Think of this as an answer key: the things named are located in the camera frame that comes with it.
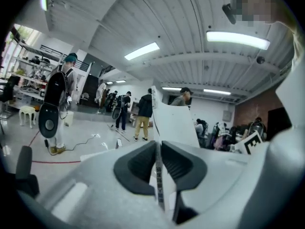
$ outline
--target concrete floor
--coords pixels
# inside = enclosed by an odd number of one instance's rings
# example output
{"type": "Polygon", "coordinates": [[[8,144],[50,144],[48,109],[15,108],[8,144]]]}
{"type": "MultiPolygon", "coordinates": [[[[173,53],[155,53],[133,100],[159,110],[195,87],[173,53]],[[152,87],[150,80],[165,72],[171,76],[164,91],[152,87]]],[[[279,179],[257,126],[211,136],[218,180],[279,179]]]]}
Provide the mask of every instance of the concrete floor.
{"type": "MultiPolygon", "coordinates": [[[[78,143],[85,143],[94,135],[96,137],[89,140],[87,144],[76,146],[73,151],[65,151],[62,154],[51,156],[44,144],[44,138],[39,132],[38,120],[32,129],[29,126],[28,117],[25,126],[20,126],[18,114],[7,121],[1,120],[1,123],[5,135],[1,133],[0,140],[3,146],[3,162],[7,171],[15,172],[21,147],[23,145],[30,146],[33,150],[31,174],[38,178],[41,195],[79,165],[81,156],[114,149],[118,138],[122,140],[123,148],[135,143],[133,140],[135,129],[132,125],[128,124],[126,133],[121,134],[121,132],[116,132],[114,128],[110,128],[113,124],[110,116],[75,112],[73,124],[64,127],[67,149],[73,149],[78,143]]],[[[149,128],[149,139],[153,139],[152,128],[149,128]]]]}

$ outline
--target railing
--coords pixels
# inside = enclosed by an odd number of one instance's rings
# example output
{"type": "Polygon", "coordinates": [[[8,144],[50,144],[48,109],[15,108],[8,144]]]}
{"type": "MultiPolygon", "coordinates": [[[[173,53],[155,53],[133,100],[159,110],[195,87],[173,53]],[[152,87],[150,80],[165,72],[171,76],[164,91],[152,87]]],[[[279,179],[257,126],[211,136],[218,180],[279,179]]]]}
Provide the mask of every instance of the railing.
{"type": "MultiPolygon", "coordinates": [[[[60,56],[62,55],[61,52],[56,51],[56,50],[54,50],[54,49],[52,49],[52,48],[46,47],[46,46],[44,46],[44,45],[41,45],[41,46],[40,46],[40,50],[43,50],[43,51],[45,51],[45,52],[48,52],[49,54],[52,54],[52,55],[57,56],[57,57],[60,57],[60,56]]],[[[87,72],[87,70],[88,70],[88,68],[89,68],[89,64],[84,63],[83,61],[77,60],[74,67],[80,69],[81,71],[87,72]]]]}

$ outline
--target dark jeans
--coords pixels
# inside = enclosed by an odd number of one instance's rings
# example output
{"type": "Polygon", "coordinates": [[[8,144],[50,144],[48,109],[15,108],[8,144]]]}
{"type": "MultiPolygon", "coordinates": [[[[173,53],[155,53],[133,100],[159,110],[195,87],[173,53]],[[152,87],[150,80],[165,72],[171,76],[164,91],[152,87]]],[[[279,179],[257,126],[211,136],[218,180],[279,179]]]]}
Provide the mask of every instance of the dark jeans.
{"type": "Polygon", "coordinates": [[[115,127],[119,128],[121,117],[122,117],[122,130],[125,130],[125,128],[126,128],[127,113],[124,110],[121,111],[121,114],[120,114],[119,118],[116,119],[115,127]]]}

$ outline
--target ceiling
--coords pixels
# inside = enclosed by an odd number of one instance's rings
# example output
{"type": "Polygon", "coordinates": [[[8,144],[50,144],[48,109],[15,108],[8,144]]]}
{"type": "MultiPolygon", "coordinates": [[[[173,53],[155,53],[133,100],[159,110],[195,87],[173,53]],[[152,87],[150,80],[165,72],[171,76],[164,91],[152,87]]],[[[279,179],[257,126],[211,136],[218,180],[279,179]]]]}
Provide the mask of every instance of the ceiling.
{"type": "Polygon", "coordinates": [[[162,86],[193,89],[194,96],[238,103],[278,77],[294,54],[291,33],[282,24],[237,22],[222,11],[230,0],[51,0],[38,26],[28,5],[20,22],[67,43],[144,80],[162,86]],[[268,50],[223,42],[208,42],[206,31],[230,31],[268,39],[268,50]],[[125,55],[152,42],[160,50],[133,60],[125,55]],[[263,56],[265,63],[256,63],[263,56]],[[205,94],[203,89],[230,91],[230,96],[205,94]]]}

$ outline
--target white stool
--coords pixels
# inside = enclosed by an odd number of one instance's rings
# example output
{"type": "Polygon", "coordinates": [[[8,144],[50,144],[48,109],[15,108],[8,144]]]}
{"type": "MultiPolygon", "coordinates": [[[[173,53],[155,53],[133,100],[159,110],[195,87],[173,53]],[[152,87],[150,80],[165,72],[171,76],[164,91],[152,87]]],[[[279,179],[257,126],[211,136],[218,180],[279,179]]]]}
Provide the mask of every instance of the white stool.
{"type": "Polygon", "coordinates": [[[19,110],[19,119],[20,119],[20,125],[22,124],[22,119],[21,119],[21,113],[24,113],[24,123],[26,122],[26,115],[29,115],[30,118],[30,128],[32,127],[32,115],[34,114],[34,118],[33,118],[33,124],[35,125],[35,119],[36,119],[36,112],[35,112],[35,108],[30,107],[30,106],[22,106],[19,110]]]}

